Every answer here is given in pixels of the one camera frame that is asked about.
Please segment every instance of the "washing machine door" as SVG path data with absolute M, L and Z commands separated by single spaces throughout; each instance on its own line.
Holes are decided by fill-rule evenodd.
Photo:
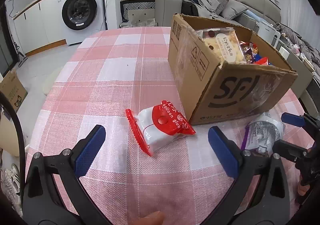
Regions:
M 95 0 L 66 0 L 62 8 L 62 19 L 67 27 L 83 30 L 88 27 L 97 15 Z

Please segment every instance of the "blue gripper pad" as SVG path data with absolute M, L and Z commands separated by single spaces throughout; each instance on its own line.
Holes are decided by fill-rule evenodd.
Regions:
M 303 127 L 306 124 L 303 116 L 298 116 L 287 112 L 282 114 L 281 121 L 296 127 Z
M 240 149 L 217 126 L 209 129 L 208 140 L 227 176 L 236 179 L 242 164 Z
M 74 154 L 77 155 L 74 160 L 74 172 L 77 178 L 87 174 L 105 139 L 105 128 L 101 125 L 96 125 L 89 135 L 81 139 L 73 148 Z

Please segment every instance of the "sf logo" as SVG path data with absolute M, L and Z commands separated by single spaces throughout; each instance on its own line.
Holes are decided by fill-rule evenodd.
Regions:
M 223 80 L 222 84 L 220 85 L 220 89 L 222 90 L 223 93 L 221 94 L 221 92 L 218 91 L 217 94 L 213 97 L 213 99 L 215 99 L 215 102 L 209 103 L 208 107 L 224 108 L 224 107 L 234 105 L 239 101 L 242 101 L 244 98 L 246 98 L 249 95 L 249 93 L 252 92 L 252 90 L 257 85 L 259 79 L 260 79 L 259 75 L 256 75 L 254 79 L 252 77 L 244 77 L 241 79 L 238 79 L 233 76 L 227 77 L 226 79 Z M 218 103 L 217 100 L 219 99 L 224 99 L 223 100 L 224 102 Z

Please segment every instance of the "qr code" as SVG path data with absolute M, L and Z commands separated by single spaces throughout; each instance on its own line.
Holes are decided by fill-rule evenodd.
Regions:
M 177 33 L 176 33 L 176 37 L 177 37 L 178 40 L 179 40 L 179 38 L 180 38 L 180 32 L 181 32 L 181 26 L 178 24 L 178 26 L 177 26 Z
M 172 32 L 173 32 L 174 34 L 176 34 L 176 31 L 177 31 L 177 22 L 174 21 L 174 22 L 173 22 L 173 27 L 172 27 Z

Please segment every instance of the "washing machine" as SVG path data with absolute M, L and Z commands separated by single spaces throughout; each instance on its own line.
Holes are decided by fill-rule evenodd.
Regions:
M 106 30 L 104 0 L 57 0 L 68 45 Z

